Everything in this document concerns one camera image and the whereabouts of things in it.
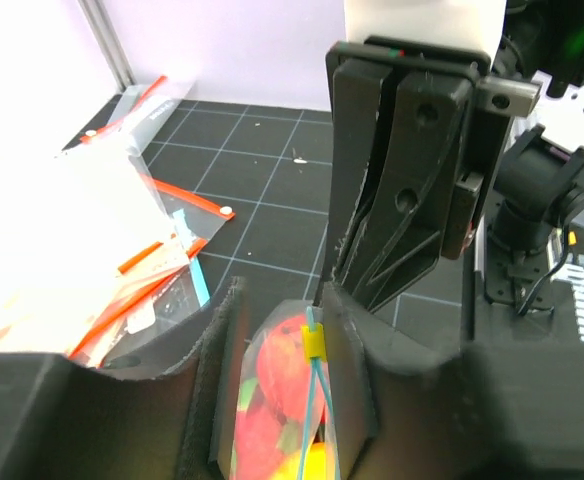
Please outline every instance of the green light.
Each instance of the green light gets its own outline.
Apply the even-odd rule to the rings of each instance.
[[[570,59],[580,56],[584,50],[584,26],[571,35],[565,43],[565,54]]]

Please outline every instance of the white backdrop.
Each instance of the white backdrop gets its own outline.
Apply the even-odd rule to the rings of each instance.
[[[116,92],[74,0],[0,0],[0,164],[60,150]]]
[[[137,81],[196,78],[191,97],[329,109],[324,58],[343,0],[104,0]]]

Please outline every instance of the black grid floor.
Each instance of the black grid floor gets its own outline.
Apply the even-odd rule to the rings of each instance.
[[[328,113],[185,101],[144,152],[158,180],[236,212],[200,261],[210,290],[247,278],[253,330],[281,301],[314,296],[331,150]]]

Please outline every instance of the metal pole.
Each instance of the metal pole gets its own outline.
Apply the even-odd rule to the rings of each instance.
[[[79,0],[101,52],[116,79],[120,91],[134,85],[134,75],[101,0]]]

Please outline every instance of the yellow clip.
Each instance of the yellow clip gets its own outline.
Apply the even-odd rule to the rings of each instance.
[[[308,363],[311,362],[313,358],[320,358],[322,361],[327,362],[328,357],[325,354],[325,340],[323,338],[323,325],[317,323],[316,330],[314,332],[310,331],[310,327],[307,325],[301,326],[301,335],[303,336],[303,350],[305,351],[305,359]]]

